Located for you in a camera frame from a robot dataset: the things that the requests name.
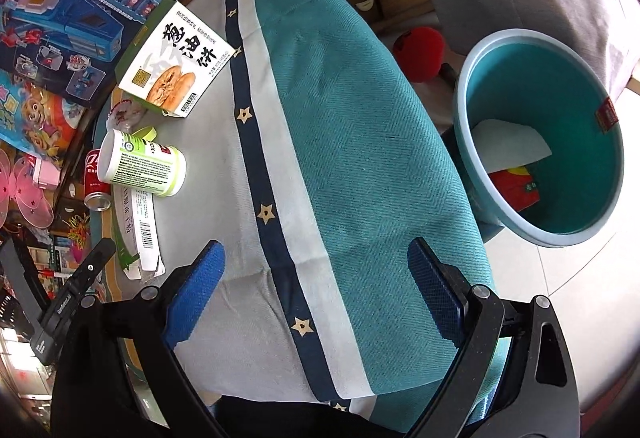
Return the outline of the white paper in bin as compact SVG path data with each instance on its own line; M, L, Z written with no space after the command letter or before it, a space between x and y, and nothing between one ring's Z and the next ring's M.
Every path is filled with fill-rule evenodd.
M527 166L552 155L536 129L504 120L483 120L473 128L472 138L488 174Z

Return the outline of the crumpled clear plastic wrapper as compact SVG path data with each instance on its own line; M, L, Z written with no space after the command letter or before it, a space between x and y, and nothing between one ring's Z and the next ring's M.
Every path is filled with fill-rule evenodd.
M122 99L117 102L107 114L106 129L119 130L132 134L134 128L141 122L146 109L139 102L131 99Z

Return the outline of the red wrapper in bin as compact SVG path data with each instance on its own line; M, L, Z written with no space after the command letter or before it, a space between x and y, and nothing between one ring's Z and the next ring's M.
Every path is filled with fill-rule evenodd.
M525 166L492 172L489 178L506 202L517 212L526 210L540 201L537 184Z

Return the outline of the red cola can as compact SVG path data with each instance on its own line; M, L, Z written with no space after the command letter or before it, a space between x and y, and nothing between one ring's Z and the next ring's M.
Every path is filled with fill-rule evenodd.
M112 205L111 186L98 176L99 149L90 150L85 158L84 190L85 206L93 212L105 212Z

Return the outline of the green white medicine box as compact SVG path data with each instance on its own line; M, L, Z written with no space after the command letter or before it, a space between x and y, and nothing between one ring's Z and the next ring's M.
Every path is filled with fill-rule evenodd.
M119 267L130 281L165 273L160 257L153 195L114 184L112 219Z

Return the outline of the lime green plastic lid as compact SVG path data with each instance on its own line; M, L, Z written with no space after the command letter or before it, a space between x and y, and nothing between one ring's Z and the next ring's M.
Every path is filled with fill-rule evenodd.
M132 135L146 142L153 142L157 136L157 131L153 126L145 126L136 130Z

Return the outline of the paw patrol toy package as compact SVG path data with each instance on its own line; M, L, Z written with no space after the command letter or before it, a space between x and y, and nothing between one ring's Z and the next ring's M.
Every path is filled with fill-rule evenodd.
M1 71L1 140L61 168L85 108Z

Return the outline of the pink butterfly wings toy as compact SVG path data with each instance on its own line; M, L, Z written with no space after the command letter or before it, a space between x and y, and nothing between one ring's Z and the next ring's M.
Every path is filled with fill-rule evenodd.
M28 158L12 163L5 150L1 151L1 210L0 226L6 223L10 204L14 203L28 224L47 229L54 221L54 213L44 192L32 175L35 165Z

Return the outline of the teal white striped tablecloth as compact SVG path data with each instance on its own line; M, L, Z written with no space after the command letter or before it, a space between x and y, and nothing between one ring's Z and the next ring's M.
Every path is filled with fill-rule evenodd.
M238 54L183 120L154 202L167 268L221 242L224 275L174 349L204 398L309 402L295 436L348 420L406 432L452 358L408 268L423 238L494 282L459 175L393 56L346 0L194 0Z

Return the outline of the green white pancake box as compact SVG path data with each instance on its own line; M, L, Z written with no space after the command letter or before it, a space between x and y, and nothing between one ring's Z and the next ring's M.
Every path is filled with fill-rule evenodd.
M175 118L189 116L235 49L176 0L162 0L115 68L120 90Z

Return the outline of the white green cylindrical canister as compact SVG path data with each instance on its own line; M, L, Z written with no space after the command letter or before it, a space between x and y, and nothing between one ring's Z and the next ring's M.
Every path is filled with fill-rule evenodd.
M186 158L174 146L163 146L110 129L99 150L99 180L169 198L186 180Z

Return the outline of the teal trash bin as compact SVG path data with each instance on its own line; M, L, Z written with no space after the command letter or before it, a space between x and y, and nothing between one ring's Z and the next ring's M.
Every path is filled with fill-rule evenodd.
M573 49L510 28L484 37L454 91L454 162L480 232L507 228L544 247L582 244L622 190L611 98Z

